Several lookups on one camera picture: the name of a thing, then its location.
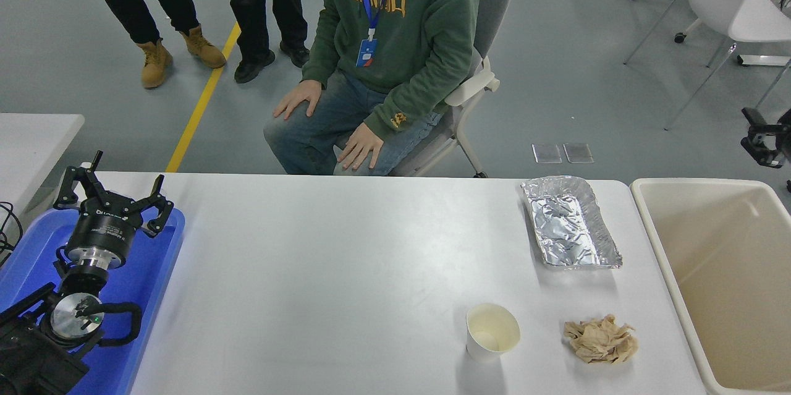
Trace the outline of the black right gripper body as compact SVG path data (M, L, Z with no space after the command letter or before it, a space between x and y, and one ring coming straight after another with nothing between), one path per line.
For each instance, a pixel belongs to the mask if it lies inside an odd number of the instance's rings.
M777 152L779 152L779 160L777 161L780 164L784 164L786 160L790 159L790 117L791 110L788 109L777 120L777 124L783 129L777 136Z

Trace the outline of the person's right hand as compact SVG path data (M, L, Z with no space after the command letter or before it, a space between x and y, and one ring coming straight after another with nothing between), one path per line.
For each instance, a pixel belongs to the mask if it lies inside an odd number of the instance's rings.
M307 103L306 116L310 118L319 103L324 86L318 80L302 80L288 94L282 97L274 108L273 117L289 119L292 113L302 104Z

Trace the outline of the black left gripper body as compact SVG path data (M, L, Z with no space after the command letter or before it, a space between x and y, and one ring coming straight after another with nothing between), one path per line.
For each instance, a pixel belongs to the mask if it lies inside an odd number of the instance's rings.
M136 231L142 226L141 212L113 212L93 200L80 206L77 225L67 243L67 256L71 261L91 250L108 252L110 261L126 261Z

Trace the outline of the person's left hand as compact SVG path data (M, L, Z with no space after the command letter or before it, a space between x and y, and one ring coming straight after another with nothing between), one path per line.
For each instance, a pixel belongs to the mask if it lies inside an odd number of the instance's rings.
M372 170L378 163L379 153L384 142L364 123L354 130L340 153L338 163L345 171L359 171L366 160L368 170Z

